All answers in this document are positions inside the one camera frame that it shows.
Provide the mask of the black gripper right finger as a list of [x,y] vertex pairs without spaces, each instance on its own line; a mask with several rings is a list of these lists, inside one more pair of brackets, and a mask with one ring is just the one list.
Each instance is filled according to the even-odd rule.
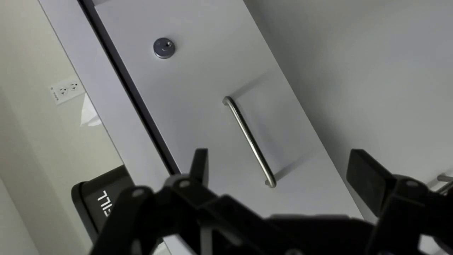
[[348,158],[347,181],[365,205],[379,216],[396,178],[368,151],[352,148]]

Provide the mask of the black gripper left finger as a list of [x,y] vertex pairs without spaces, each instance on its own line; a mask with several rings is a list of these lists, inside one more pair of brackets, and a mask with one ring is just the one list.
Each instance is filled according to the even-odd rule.
[[208,150],[197,148],[192,157],[190,178],[207,185],[208,184]]

